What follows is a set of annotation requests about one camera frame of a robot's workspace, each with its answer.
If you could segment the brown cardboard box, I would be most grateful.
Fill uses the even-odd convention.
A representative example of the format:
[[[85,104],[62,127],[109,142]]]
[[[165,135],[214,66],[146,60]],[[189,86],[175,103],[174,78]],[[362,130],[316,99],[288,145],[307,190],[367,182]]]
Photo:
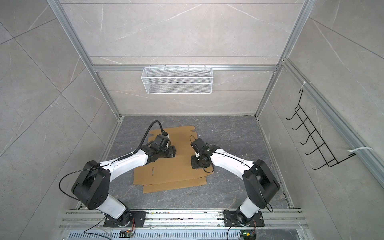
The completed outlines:
[[[176,156],[162,158],[134,169],[134,185],[143,186],[143,193],[154,193],[207,184],[206,177],[213,167],[193,169],[191,156],[195,155],[191,140],[198,137],[194,126],[165,128],[176,148]]]

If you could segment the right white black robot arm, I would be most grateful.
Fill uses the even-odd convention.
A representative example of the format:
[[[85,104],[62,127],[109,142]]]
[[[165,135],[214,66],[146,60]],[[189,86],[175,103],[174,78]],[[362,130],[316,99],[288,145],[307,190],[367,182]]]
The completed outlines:
[[[268,165],[262,160],[244,160],[217,146],[193,149],[195,155],[192,160],[198,166],[203,169],[210,165],[220,167],[243,180],[247,197],[237,209],[239,222],[243,224],[248,224],[259,210],[267,208],[281,188]]]

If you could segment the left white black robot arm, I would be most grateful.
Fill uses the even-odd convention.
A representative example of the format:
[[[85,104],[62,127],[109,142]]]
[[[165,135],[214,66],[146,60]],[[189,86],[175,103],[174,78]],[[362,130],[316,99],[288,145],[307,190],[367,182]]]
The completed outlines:
[[[130,219],[130,210],[121,201],[109,194],[110,183],[117,177],[135,168],[155,162],[159,158],[176,156],[175,146],[154,149],[142,146],[136,154],[128,154],[110,161],[97,163],[92,160],[85,164],[72,187],[72,193],[90,210],[99,210],[122,225]]]

